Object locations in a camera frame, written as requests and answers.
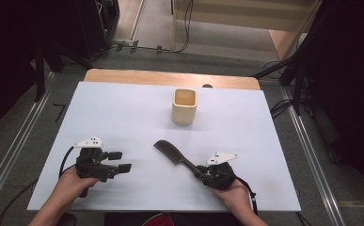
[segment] hand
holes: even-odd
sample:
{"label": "hand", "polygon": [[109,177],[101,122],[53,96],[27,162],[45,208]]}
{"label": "hand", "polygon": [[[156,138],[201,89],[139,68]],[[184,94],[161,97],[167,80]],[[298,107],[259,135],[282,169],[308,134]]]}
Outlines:
{"label": "hand", "polygon": [[29,225],[56,225],[85,188],[94,186],[99,180],[99,178],[80,178],[75,167],[67,169]]}
{"label": "hand", "polygon": [[99,180],[98,178],[81,179],[76,167],[69,168],[59,178],[49,200],[54,200],[60,207],[66,208],[68,211],[85,188],[94,186]]}
{"label": "hand", "polygon": [[213,189],[213,192],[243,225],[266,225],[266,223],[252,211],[249,202],[249,191],[239,180],[234,180],[227,190]]}
{"label": "hand", "polygon": [[251,204],[249,203],[249,191],[239,180],[234,180],[229,189],[213,189],[213,192],[220,198],[231,213],[243,207],[251,209]]}

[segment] cable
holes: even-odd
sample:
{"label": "cable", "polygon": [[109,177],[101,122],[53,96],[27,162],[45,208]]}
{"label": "cable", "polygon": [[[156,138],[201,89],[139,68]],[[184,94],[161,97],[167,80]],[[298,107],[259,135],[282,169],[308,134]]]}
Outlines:
{"label": "cable", "polygon": [[186,39],[184,42],[184,46],[180,49],[180,50],[167,50],[167,49],[161,49],[159,50],[158,48],[151,48],[151,47],[139,47],[139,46],[127,46],[127,45],[112,45],[110,47],[110,49],[102,51],[100,53],[94,54],[94,55],[99,55],[96,58],[94,58],[93,60],[91,60],[90,62],[93,62],[95,60],[97,60],[102,54],[104,53],[108,53],[111,52],[113,50],[118,50],[119,48],[129,48],[129,49],[142,49],[142,50],[155,50],[155,51],[161,51],[164,53],[181,53],[183,52],[187,47],[188,47],[188,43],[190,41],[190,23],[191,23],[191,15],[193,13],[193,0],[190,0],[190,3],[187,6],[187,9],[185,11],[184,14],[184,29],[185,29],[185,35],[186,35]]}
{"label": "cable", "polygon": [[73,150],[73,146],[70,147],[70,149],[67,151],[64,158],[62,159],[61,167],[59,168],[58,178],[60,178],[62,176],[62,173],[64,171],[63,169],[64,169],[65,162],[67,162],[68,155],[70,155],[72,150]]}
{"label": "cable", "polygon": [[[281,61],[269,61],[269,62],[267,62],[267,63],[265,63],[264,65],[263,65],[263,67],[261,67],[261,69],[262,70],[264,70],[264,68],[268,65],[268,64],[270,64],[270,63],[281,63]],[[266,75],[267,77],[269,77],[269,78],[271,78],[271,79],[278,79],[278,78],[276,78],[276,77],[272,77],[272,76],[270,76],[269,74],[267,74]]]}
{"label": "cable", "polygon": [[274,120],[275,118],[277,118],[292,104],[293,100],[291,99],[279,101],[270,109],[270,114],[272,115],[272,119]]}
{"label": "cable", "polygon": [[6,206],[6,208],[3,210],[2,214],[0,215],[0,225],[2,225],[2,220],[3,220],[3,217],[5,216],[7,210],[10,208],[10,206],[15,202],[17,201],[17,199],[23,195],[25,193],[25,191],[27,189],[29,189],[30,187],[32,187],[35,183],[38,182],[38,179],[36,179],[35,181],[33,181],[31,184],[29,184],[28,186],[26,186],[23,190],[21,190],[9,203],[8,205]]}
{"label": "cable", "polygon": [[296,213],[296,215],[298,216],[299,221],[301,221],[301,224],[302,224],[303,226],[311,226],[311,224],[308,222],[308,220],[307,220],[307,219],[305,219],[305,218],[304,218],[304,216],[302,216],[302,214],[301,214],[301,213],[299,213],[299,212],[295,212],[295,213]]}
{"label": "cable", "polygon": [[[187,10],[185,11],[185,14],[184,14],[184,29],[185,29],[185,35],[186,35],[184,46],[182,47],[182,49],[175,51],[174,53],[181,53],[188,47],[188,42],[190,41],[190,22],[191,22],[191,15],[193,14],[193,4],[194,4],[194,2],[193,2],[193,0],[191,0],[190,3],[188,4]],[[187,12],[188,12],[189,8],[190,8],[190,15],[189,15],[188,24],[187,24],[186,19],[187,19],[187,14],[188,14]]]}

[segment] white bracket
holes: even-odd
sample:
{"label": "white bracket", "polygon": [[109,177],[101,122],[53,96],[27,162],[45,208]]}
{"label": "white bracket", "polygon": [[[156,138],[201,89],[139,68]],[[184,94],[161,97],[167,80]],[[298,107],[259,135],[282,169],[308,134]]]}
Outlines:
{"label": "white bracket", "polygon": [[92,137],[73,144],[74,148],[102,148],[103,143],[99,137]]}
{"label": "white bracket", "polygon": [[208,161],[208,165],[219,165],[237,158],[237,153],[215,153]]}

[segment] person's right hand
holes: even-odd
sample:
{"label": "person's right hand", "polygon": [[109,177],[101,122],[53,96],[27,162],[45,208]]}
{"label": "person's right hand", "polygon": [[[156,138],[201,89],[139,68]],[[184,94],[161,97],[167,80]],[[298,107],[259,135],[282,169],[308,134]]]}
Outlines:
{"label": "person's right hand", "polygon": [[249,191],[239,180],[234,180],[229,189],[213,189],[213,192],[243,225],[266,225],[266,223],[252,211],[249,201]]}
{"label": "person's right hand", "polygon": [[249,203],[249,191],[239,180],[234,180],[229,189],[213,189],[213,192],[220,198],[231,213],[234,213],[234,211],[241,208],[248,207],[251,209],[251,204]]}

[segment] black curtain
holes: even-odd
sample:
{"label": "black curtain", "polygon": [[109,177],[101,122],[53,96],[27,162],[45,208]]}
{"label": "black curtain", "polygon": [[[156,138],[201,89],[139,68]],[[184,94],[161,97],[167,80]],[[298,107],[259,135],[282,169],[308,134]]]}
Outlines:
{"label": "black curtain", "polygon": [[301,60],[311,95],[340,134],[331,148],[364,174],[364,0],[337,1]]}
{"label": "black curtain", "polygon": [[0,1],[0,120],[36,82],[32,36],[12,4]]}

